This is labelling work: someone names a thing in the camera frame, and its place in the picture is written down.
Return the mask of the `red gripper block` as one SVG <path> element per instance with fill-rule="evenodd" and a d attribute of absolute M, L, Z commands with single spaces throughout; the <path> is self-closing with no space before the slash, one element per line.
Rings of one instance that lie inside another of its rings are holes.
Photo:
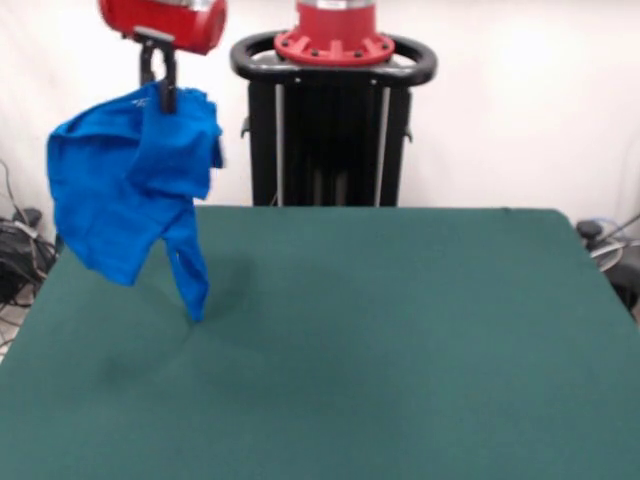
<path fill-rule="evenodd" d="M 217 47 L 227 18 L 225 0 L 105 0 L 99 1 L 98 5 L 105 23 L 125 38 L 149 37 L 164 40 L 177 50 L 198 55 L 207 55 Z M 160 82 L 160 98 L 162 110 L 167 114 L 176 111 L 177 63 L 173 47 L 161 47 L 165 77 Z M 145 41 L 141 44 L 141 86 L 155 81 L 152 68 L 154 50 L 152 42 Z"/>

